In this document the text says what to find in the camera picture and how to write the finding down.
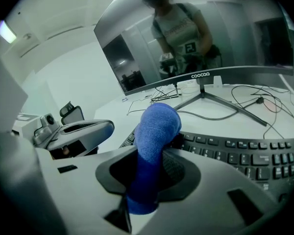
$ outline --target black keyboard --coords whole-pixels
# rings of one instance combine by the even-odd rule
[[[131,133],[121,147],[134,140]],[[277,201],[287,198],[294,188],[294,139],[231,139],[181,132],[168,147],[228,163]]]

